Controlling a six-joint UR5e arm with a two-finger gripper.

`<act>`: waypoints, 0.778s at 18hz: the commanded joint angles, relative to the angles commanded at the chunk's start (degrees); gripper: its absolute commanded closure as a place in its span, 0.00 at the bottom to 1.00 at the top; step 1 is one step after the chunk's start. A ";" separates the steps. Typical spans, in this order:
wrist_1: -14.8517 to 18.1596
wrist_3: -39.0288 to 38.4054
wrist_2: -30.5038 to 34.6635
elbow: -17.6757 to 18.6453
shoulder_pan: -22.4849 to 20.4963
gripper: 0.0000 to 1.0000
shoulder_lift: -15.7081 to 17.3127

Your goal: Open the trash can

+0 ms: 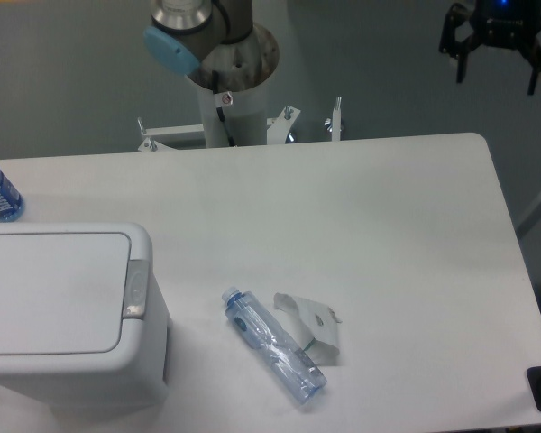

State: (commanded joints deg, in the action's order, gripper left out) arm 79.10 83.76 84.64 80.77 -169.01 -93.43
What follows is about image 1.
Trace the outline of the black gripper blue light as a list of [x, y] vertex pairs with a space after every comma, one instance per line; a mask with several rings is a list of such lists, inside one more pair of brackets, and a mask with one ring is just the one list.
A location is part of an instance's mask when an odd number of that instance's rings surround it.
[[[458, 41], [457, 30], [468, 23], [472, 32]], [[453, 3], [445, 14], [438, 50], [456, 61], [456, 83], [466, 76], [471, 52], [482, 45], [519, 49], [531, 66], [527, 94], [533, 96], [541, 73], [541, 1], [475, 1], [473, 11], [461, 3]]]

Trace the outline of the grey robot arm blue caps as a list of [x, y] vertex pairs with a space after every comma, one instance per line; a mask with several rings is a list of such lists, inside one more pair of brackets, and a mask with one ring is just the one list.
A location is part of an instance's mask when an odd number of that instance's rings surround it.
[[[264, 83], [279, 63], [279, 48], [253, 20], [250, 1], [152, 1], [144, 44], [171, 72], [218, 94]], [[439, 51], [457, 62], [465, 77], [469, 54], [481, 46], [518, 51], [532, 72], [528, 94], [541, 73], [541, 1], [454, 3], [445, 14]]]

